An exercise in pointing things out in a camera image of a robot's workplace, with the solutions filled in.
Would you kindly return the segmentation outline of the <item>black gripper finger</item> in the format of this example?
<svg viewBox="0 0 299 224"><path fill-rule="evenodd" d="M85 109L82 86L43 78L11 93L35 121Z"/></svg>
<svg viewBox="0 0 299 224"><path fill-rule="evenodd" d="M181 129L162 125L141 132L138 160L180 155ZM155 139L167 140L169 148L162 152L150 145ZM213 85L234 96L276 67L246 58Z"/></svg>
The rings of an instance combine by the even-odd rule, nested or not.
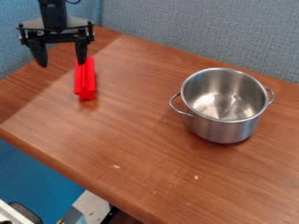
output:
<svg viewBox="0 0 299 224"><path fill-rule="evenodd" d="M77 57L78 57L79 65L83 65L87 61L89 44L90 44L90 38L89 37L82 37L82 36L77 37L75 49L77 49Z"/></svg>
<svg viewBox="0 0 299 224"><path fill-rule="evenodd" d="M37 63L42 67L47 67L49 65L49 53L47 53L47 46L41 40L30 40L29 47L33 52L33 56L37 60Z"/></svg>

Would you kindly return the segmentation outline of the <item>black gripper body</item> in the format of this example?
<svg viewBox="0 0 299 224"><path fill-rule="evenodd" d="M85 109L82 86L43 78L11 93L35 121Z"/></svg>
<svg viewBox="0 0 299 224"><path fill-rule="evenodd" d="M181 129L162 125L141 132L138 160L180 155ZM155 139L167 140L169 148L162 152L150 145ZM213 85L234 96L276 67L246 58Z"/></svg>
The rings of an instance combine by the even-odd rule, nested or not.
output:
<svg viewBox="0 0 299 224"><path fill-rule="evenodd" d="M21 32L21 41L23 45L31 42L42 43L65 43L75 42L83 37L89 42L95 40L94 21L81 17L67 16L67 26L63 28L46 28L43 19L39 17L34 20L22 22L17 29Z"/></svg>

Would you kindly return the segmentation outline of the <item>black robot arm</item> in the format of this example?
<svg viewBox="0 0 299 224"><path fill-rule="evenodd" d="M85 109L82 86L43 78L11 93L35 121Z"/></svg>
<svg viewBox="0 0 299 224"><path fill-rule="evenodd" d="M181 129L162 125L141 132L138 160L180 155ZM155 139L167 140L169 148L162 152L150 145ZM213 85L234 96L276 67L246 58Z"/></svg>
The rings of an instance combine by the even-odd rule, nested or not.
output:
<svg viewBox="0 0 299 224"><path fill-rule="evenodd" d="M95 40L95 23L69 14L70 0L38 0L38 2L42 16L21 22L17 27L21 32L22 44L30 48L38 64L47 67L47 45L73 42L78 64L82 66L89 58L89 44Z"/></svg>

